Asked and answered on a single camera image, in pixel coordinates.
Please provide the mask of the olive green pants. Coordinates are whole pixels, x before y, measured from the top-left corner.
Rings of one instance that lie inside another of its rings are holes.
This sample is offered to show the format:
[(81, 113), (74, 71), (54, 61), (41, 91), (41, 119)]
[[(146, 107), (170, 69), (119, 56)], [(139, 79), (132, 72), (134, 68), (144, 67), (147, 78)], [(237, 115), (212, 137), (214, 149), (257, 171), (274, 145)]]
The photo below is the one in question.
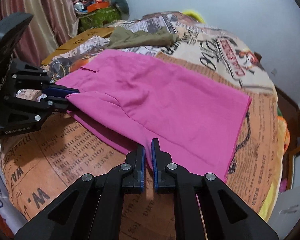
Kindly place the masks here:
[(134, 33), (123, 27), (117, 27), (109, 39), (109, 49), (125, 49), (141, 46), (171, 46), (179, 40), (179, 36), (169, 33), (166, 27), (162, 27), (154, 33), (143, 30)]

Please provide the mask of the brown wooden door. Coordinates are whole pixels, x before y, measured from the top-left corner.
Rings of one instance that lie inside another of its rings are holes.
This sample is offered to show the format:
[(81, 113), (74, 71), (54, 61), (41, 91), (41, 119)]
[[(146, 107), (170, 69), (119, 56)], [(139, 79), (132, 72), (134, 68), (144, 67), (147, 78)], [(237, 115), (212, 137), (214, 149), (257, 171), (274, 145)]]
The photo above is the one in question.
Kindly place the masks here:
[(283, 118), (287, 122), (290, 132), (290, 143), (283, 157), (283, 179), (290, 180), (292, 177), (292, 158), (290, 154), (297, 148), (300, 137), (300, 107), (284, 91), (275, 86), (278, 98), (278, 107)]

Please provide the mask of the yellow round object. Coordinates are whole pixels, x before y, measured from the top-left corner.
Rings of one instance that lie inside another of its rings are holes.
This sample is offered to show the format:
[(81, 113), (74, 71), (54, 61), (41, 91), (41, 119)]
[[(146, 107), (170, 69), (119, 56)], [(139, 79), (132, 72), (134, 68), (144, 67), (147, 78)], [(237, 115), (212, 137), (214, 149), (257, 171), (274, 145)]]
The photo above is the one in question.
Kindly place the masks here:
[(205, 21), (204, 21), (203, 17), (201, 16), (201, 14), (199, 14), (195, 10), (184, 10), (183, 14), (195, 19), (199, 23), (205, 23)]

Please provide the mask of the white blue fabric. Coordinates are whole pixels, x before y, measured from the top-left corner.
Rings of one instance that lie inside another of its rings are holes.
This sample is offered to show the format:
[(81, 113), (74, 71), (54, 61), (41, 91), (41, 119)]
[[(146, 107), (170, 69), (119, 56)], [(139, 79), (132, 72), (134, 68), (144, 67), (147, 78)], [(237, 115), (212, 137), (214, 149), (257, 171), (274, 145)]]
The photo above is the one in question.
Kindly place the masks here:
[(0, 215), (8, 228), (15, 235), (26, 223), (26, 218), (10, 202), (9, 194), (0, 170)]

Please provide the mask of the striped brown curtain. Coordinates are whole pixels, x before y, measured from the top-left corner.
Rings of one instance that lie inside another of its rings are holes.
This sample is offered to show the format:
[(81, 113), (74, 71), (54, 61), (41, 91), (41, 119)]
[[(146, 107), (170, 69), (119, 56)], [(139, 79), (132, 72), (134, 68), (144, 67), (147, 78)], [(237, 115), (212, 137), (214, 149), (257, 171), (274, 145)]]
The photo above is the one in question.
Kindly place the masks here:
[(0, 20), (14, 12), (32, 14), (13, 53), (34, 66), (77, 35), (74, 0), (0, 0)]

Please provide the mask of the green patterned box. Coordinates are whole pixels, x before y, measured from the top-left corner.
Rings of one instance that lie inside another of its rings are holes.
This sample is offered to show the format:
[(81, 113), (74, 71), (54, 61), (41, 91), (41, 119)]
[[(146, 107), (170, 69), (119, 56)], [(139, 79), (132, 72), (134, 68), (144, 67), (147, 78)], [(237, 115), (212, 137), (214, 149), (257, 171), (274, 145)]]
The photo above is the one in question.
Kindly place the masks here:
[(79, 31), (84, 32), (91, 28), (103, 28), (106, 24), (120, 19), (121, 14), (115, 7), (98, 9), (79, 17)]

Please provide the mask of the white wall socket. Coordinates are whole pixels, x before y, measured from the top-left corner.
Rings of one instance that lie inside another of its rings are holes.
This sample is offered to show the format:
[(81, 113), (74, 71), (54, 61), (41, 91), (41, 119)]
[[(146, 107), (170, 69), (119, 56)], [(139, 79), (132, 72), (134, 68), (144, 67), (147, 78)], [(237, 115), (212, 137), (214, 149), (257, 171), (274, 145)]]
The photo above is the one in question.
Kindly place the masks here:
[(271, 74), (272, 74), (273, 76), (276, 76), (276, 74), (277, 74), (277, 69), (276, 69), (276, 68), (273, 68), (273, 70), (271, 71)]

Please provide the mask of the grey plastic stool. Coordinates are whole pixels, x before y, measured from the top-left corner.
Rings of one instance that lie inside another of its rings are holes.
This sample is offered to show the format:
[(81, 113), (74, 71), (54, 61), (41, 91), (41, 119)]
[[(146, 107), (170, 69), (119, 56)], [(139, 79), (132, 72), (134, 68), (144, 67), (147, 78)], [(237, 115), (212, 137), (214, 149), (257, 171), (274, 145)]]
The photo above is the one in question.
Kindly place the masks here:
[(300, 219), (300, 186), (279, 194), (268, 224), (284, 239)]

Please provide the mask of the pink pants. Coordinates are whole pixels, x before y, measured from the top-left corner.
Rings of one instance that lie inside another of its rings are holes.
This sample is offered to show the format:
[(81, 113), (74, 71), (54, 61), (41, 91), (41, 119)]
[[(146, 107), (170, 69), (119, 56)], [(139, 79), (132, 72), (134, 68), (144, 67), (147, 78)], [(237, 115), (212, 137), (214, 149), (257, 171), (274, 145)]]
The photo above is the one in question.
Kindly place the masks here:
[(160, 59), (105, 50), (61, 78), (78, 90), (68, 95), (72, 115), (122, 153), (130, 139), (151, 160), (151, 144), (190, 172), (225, 179), (249, 108), (247, 94)]

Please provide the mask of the orange box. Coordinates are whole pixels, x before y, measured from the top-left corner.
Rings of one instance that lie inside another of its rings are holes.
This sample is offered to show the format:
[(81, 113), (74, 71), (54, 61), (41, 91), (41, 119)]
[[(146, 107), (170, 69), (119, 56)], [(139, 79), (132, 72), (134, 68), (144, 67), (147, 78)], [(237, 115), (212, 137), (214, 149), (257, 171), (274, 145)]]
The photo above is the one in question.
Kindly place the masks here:
[(87, 12), (91, 13), (95, 10), (103, 9), (109, 7), (110, 4), (108, 1), (93, 3), (87, 7)]

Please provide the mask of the orange yellow fleece blanket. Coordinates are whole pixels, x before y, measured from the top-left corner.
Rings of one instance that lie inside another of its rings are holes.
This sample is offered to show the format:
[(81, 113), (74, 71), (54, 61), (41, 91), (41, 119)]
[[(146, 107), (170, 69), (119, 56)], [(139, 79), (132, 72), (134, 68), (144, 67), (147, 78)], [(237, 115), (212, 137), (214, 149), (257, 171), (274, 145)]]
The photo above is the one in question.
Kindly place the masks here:
[(277, 107), (277, 123), (278, 123), (278, 150), (275, 157), (276, 164), (279, 164), (275, 171), (274, 179), (269, 188), (268, 194), (262, 203), (258, 215), (266, 222), (271, 217), (272, 211), (275, 207), (277, 198), (280, 192), (282, 172), (283, 172), (283, 157), (288, 149), (290, 143), (290, 132), (287, 122), (279, 107)]

